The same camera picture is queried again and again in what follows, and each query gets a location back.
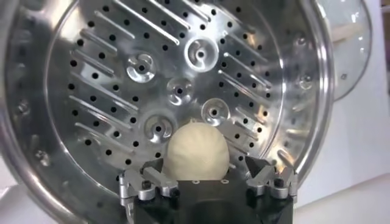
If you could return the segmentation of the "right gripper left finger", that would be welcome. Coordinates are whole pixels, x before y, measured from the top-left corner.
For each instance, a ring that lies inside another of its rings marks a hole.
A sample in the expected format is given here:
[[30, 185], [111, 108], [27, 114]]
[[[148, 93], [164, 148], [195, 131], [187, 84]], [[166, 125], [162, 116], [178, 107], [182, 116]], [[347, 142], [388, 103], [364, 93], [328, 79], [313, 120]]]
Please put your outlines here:
[[179, 183], [163, 172], [163, 159], [148, 161], [140, 169], [130, 168], [119, 176], [119, 198], [130, 201], [137, 197], [141, 201], [153, 200], [157, 192], [162, 197], [178, 198]]

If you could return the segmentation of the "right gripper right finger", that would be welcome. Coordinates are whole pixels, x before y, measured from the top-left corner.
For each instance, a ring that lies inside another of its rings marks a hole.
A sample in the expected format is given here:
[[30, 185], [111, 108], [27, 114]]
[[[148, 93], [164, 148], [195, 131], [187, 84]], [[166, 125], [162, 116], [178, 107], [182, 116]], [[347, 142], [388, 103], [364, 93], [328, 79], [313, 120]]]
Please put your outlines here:
[[245, 163], [250, 173], [246, 184], [256, 197], [265, 193], [271, 197], [284, 200], [297, 199], [298, 174], [291, 167], [285, 167], [281, 172], [265, 159], [245, 157]]

